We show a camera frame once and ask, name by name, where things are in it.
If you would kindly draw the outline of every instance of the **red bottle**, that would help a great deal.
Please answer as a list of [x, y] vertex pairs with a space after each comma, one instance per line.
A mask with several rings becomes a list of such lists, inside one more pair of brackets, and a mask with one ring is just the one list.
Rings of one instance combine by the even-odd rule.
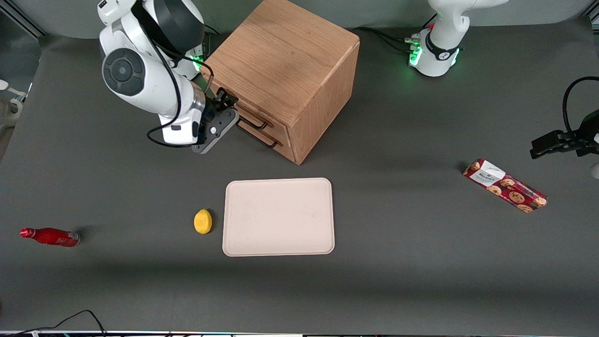
[[31, 239], [36, 240], [37, 242], [43, 243], [45, 245], [55, 245], [63, 247], [76, 246], [81, 240], [81, 237], [77, 233], [64, 231], [56, 228], [23, 228], [20, 234], [21, 237], [30, 237]]

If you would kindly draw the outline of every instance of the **black metal handle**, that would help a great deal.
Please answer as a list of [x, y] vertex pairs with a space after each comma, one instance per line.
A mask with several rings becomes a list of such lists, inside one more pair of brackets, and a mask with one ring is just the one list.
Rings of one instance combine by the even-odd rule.
[[262, 131], [264, 130], [264, 128], [266, 128], [268, 126], [268, 123], [264, 122], [262, 125], [257, 126], [254, 123], [248, 121], [247, 119], [243, 118], [243, 116], [241, 114], [239, 114], [239, 119], [241, 121], [244, 121], [246, 124], [248, 124], [251, 128], [256, 129], [258, 131]]
[[244, 119], [241, 119], [241, 116], [239, 116], [239, 121], [237, 121], [237, 123], [235, 123], [235, 125], [237, 125], [237, 127], [239, 128], [239, 130], [242, 130], [243, 132], [245, 132], [248, 136], [250, 136], [251, 138], [254, 138], [255, 140], [257, 140], [260, 144], [266, 146], [268, 149], [274, 149], [275, 146], [277, 146], [278, 142], [275, 140], [274, 143], [272, 143], [272, 145], [268, 145], [266, 143], [264, 143], [260, 138], [254, 136], [250, 131], [244, 129], [241, 127], [241, 125], [239, 125], [239, 123], [241, 121], [246, 122]]

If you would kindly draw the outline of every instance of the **bottle cap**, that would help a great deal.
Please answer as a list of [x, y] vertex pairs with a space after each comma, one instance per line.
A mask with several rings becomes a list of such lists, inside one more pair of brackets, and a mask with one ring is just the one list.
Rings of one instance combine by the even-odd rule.
[[31, 228], [23, 228], [19, 234], [21, 234], [21, 237], [33, 237], [35, 235], [35, 230]]

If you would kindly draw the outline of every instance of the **red cookie package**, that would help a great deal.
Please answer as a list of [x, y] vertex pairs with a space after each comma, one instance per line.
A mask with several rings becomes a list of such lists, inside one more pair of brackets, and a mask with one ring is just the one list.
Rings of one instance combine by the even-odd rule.
[[547, 204], [546, 195], [506, 174], [483, 158], [477, 159], [468, 166], [464, 176], [525, 213]]

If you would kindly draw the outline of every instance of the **wooden drawer cabinet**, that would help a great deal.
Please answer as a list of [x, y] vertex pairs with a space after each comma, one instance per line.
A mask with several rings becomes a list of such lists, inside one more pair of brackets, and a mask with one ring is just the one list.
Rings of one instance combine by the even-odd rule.
[[212, 90], [239, 98], [240, 127], [301, 164], [352, 94], [358, 49], [355, 34], [287, 0], [263, 0], [206, 63]]

